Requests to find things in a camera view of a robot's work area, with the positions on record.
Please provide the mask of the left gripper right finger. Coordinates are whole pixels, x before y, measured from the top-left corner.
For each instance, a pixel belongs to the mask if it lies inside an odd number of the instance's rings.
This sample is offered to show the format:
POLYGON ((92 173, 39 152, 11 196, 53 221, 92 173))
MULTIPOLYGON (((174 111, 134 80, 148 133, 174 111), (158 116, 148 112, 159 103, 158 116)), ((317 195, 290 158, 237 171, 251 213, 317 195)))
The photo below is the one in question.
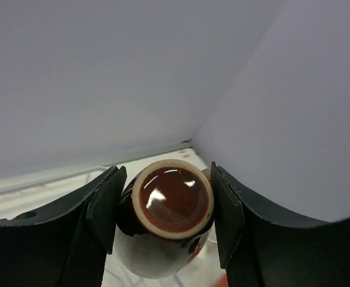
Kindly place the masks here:
POLYGON ((350 218, 286 209, 211 166, 220 266, 229 286, 350 286, 350 218))

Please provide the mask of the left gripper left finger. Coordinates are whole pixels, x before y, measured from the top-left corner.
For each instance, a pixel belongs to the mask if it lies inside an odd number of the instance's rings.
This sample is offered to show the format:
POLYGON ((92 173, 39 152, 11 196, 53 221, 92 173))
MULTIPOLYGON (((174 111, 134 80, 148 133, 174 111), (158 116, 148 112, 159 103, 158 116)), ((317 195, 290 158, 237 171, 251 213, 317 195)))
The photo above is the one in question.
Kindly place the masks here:
POLYGON ((67 195, 0 219, 0 286, 101 286, 112 253, 124 167, 67 195))

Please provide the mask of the dark brown ceramic mug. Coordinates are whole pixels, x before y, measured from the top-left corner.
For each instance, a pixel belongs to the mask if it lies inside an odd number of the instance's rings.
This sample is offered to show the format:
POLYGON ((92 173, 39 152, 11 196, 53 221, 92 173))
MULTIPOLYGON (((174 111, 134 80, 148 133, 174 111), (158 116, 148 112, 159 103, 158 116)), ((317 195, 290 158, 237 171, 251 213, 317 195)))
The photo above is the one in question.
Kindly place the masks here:
POLYGON ((161 279, 189 265, 204 247, 214 221, 206 175, 177 159, 141 170, 117 206, 114 249, 133 274, 161 279))

